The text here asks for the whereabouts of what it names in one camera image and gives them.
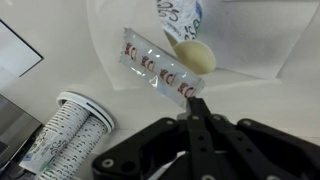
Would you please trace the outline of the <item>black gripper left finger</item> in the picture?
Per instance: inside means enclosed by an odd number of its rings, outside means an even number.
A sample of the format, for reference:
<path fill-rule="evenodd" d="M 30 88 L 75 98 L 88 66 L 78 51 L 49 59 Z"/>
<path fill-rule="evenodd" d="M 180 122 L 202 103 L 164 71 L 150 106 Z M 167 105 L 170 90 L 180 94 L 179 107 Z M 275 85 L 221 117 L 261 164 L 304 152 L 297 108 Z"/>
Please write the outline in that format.
<path fill-rule="evenodd" d="M 189 116 L 197 116 L 199 114 L 199 100 L 196 97 L 187 99 L 186 113 Z"/>

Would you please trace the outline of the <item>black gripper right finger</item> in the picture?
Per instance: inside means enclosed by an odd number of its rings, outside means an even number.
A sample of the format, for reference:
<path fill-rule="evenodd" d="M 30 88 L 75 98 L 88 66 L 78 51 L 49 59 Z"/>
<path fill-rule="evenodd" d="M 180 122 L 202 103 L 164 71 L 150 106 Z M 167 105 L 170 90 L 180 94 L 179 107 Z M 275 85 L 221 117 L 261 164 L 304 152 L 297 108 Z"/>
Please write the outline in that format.
<path fill-rule="evenodd" d="M 211 115 L 211 111 L 209 110 L 205 101 L 202 98 L 197 99 L 197 112 L 201 116 L 210 116 Z"/>

